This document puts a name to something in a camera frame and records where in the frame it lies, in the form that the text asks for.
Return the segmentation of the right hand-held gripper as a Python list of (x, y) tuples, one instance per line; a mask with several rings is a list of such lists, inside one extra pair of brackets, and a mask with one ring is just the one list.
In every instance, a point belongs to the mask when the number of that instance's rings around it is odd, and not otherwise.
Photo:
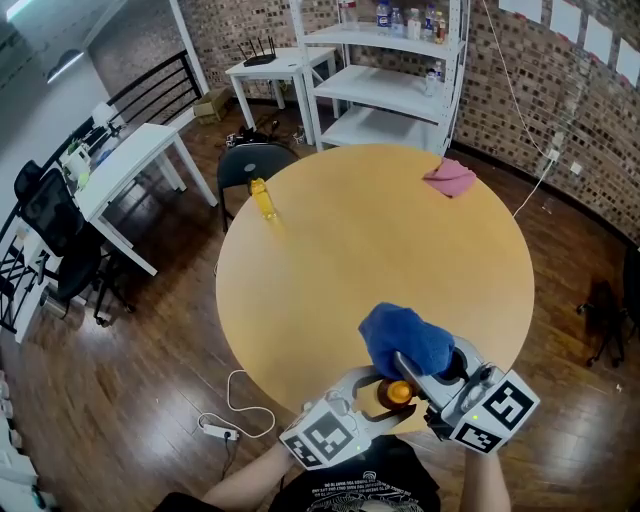
[(394, 366), (430, 405), (424, 416), (441, 440), (458, 443), (479, 454), (492, 454), (506, 444), (540, 404), (539, 397), (513, 370), (502, 371), (475, 345), (455, 337), (455, 352), (466, 373), (474, 373), (451, 398), (449, 385), (424, 375), (416, 363), (396, 351)]

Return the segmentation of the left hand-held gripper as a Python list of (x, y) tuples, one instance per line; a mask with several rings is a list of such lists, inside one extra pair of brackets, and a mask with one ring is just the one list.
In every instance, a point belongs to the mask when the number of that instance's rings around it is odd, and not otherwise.
[(354, 412), (357, 391), (380, 380), (372, 365), (351, 369), (323, 398), (306, 405), (280, 435), (281, 443), (306, 470), (331, 468), (363, 454), (372, 445), (370, 436), (386, 435), (416, 410), (411, 404), (377, 416)]

